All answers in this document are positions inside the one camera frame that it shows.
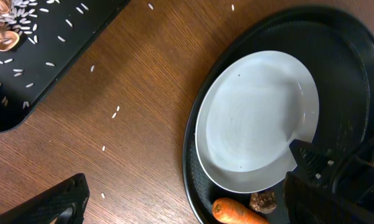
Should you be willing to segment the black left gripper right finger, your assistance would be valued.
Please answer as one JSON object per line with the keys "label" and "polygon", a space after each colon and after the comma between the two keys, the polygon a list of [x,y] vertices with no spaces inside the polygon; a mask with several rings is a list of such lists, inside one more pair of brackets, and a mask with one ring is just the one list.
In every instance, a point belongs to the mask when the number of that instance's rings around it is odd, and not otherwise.
{"label": "black left gripper right finger", "polygon": [[288,172],[284,201],[291,224],[374,224],[374,213],[310,186]]}

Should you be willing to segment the orange carrot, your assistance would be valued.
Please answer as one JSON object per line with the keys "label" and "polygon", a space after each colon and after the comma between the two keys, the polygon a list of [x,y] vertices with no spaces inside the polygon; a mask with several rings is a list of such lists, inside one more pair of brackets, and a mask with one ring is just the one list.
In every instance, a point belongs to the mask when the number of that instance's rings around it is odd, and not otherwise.
{"label": "orange carrot", "polygon": [[252,212],[240,202],[230,198],[219,198],[212,205],[214,218],[227,224],[269,224],[269,222]]}

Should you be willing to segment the pale grey plate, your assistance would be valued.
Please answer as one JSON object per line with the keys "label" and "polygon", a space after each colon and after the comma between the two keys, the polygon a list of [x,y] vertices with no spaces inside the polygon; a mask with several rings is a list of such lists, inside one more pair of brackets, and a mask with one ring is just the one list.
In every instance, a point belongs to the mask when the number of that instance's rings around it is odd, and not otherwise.
{"label": "pale grey plate", "polygon": [[200,165],[225,190],[268,189],[296,168],[289,145],[311,142],[318,121],[316,84],[300,60],[274,50],[249,54],[219,75],[200,105]]}

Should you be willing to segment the rice leftovers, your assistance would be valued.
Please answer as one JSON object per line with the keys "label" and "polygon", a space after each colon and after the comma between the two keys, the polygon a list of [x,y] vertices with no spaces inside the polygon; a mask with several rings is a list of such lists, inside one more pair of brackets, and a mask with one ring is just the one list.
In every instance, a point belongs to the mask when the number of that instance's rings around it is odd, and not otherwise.
{"label": "rice leftovers", "polygon": [[17,45],[0,52],[0,113],[21,113],[55,86],[95,34],[97,1],[12,1]]}

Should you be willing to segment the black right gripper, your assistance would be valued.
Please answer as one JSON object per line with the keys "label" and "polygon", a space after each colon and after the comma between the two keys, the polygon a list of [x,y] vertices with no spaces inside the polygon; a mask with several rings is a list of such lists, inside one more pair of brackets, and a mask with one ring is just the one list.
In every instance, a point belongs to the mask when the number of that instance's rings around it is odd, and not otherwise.
{"label": "black right gripper", "polygon": [[327,190],[374,213],[374,165],[355,151],[339,161],[309,142],[289,145],[298,176],[307,184],[327,184]]}

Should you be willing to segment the brown food scrap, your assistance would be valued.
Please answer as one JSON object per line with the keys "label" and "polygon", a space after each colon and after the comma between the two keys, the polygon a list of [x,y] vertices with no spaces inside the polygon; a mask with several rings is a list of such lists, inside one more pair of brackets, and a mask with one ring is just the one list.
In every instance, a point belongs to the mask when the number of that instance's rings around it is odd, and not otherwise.
{"label": "brown food scrap", "polygon": [[272,190],[264,190],[251,194],[249,206],[256,212],[272,213],[277,207],[275,193]]}

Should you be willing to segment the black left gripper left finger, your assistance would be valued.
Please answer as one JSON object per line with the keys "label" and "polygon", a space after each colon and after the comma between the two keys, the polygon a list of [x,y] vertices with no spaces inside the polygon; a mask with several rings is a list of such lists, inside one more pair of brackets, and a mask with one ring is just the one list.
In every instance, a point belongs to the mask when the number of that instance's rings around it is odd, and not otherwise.
{"label": "black left gripper left finger", "polygon": [[83,223],[90,191],[82,173],[0,215],[0,223]]}

